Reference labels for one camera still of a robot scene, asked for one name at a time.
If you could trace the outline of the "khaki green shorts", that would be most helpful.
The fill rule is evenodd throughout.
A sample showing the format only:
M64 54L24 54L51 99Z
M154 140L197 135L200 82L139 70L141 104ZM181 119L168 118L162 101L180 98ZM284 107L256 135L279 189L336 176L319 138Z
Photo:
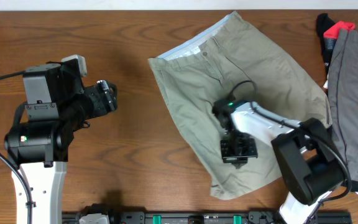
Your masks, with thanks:
M212 178L211 195L230 200L281 176L270 144L225 163L230 109L251 102L288 119L332 123L326 94L279 45L232 12L174 49L148 60L175 126Z

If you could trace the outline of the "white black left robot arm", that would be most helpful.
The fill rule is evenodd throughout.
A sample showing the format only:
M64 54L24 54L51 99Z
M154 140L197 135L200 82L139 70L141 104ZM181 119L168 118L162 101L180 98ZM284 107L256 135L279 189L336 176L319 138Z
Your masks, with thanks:
M85 87L83 58L25 69L26 102L4 138L14 166L17 223L61 223L68 148L89 119L117 109L117 87L99 80Z

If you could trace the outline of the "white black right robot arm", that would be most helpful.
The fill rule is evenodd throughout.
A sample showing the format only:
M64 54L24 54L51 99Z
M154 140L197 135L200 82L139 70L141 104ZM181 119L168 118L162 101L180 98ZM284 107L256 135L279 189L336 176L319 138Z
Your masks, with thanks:
M316 118L290 120L262 108L254 101L221 99L212 112L225 133L220 141L222 160L235 166L258 156L256 142L269 145L274 152L283 180L290 192L280 214L285 222L304 213L302 223L342 222L342 217L319 217L323 203L332 201L330 193L340 185L346 196L352 187L349 169Z

